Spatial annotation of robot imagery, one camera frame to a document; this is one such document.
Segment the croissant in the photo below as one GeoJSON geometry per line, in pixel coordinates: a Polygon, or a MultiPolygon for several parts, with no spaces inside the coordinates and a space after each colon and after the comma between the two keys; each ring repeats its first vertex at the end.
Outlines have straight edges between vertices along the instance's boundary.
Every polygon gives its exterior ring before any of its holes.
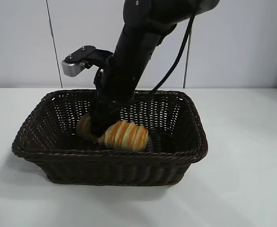
{"type": "Polygon", "coordinates": [[[76,126],[76,133],[86,140],[97,141],[100,144],[113,147],[114,149],[129,151],[143,151],[149,140],[148,130],[143,125],[138,126],[134,122],[127,122],[125,120],[111,125],[97,139],[90,133],[89,114],[82,116],[76,126]]]}

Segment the white tabletop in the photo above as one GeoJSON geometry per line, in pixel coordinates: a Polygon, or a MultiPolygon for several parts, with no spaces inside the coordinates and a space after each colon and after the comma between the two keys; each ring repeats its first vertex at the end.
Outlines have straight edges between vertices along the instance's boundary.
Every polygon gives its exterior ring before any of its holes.
{"type": "Polygon", "coordinates": [[[53,89],[0,89],[0,227],[277,227],[277,89],[183,89],[209,153],[172,187],[57,185],[12,141],[53,89]]]}

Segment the dark brown wicker basket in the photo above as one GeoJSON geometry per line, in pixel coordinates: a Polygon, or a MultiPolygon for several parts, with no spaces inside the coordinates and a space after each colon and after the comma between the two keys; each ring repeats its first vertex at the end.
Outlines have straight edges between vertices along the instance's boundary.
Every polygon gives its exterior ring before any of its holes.
{"type": "Polygon", "coordinates": [[[121,118],[149,129],[144,152],[116,151],[75,135],[95,90],[46,95],[21,126],[12,150],[40,166],[54,183],[158,186],[178,183],[208,145],[192,100],[182,92],[136,91],[121,118]]]}

